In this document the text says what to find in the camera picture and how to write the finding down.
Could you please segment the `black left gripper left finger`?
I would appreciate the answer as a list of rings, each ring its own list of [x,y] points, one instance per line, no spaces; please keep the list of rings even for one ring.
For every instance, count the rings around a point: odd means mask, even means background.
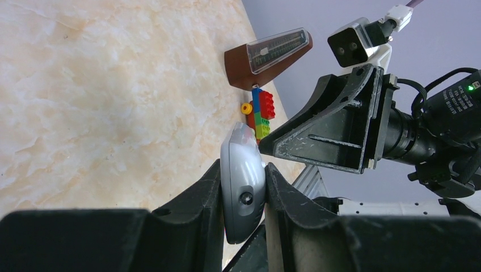
[[[153,210],[14,211],[1,220],[2,271],[221,271],[220,162]]]

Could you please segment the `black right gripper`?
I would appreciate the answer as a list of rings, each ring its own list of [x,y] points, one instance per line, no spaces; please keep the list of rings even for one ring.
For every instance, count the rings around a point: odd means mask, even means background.
[[[382,85],[383,68],[372,64],[355,67],[345,75],[320,77],[306,105],[259,143],[264,155],[361,174],[368,130]],[[428,90],[420,83],[396,78],[393,89],[407,85],[418,94],[411,114],[390,100],[382,158],[417,165],[436,157],[438,140],[422,121]]]

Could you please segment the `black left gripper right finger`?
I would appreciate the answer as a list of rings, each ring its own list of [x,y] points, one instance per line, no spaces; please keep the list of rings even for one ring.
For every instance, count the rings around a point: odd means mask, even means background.
[[[479,271],[480,219],[337,215],[265,167],[269,271]]]

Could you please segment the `white remote control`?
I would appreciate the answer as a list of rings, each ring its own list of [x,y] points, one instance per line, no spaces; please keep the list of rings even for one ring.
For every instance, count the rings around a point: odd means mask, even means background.
[[[220,167],[226,239],[241,244],[260,223],[266,191],[265,163],[247,124],[236,122],[222,142]]]

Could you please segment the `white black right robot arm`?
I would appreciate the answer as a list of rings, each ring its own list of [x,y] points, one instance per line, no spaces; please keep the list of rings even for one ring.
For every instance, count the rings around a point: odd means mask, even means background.
[[[408,179],[442,198],[471,196],[480,190],[480,71],[458,68],[426,87],[372,64],[322,76],[259,150],[355,174],[392,160],[414,166]]]

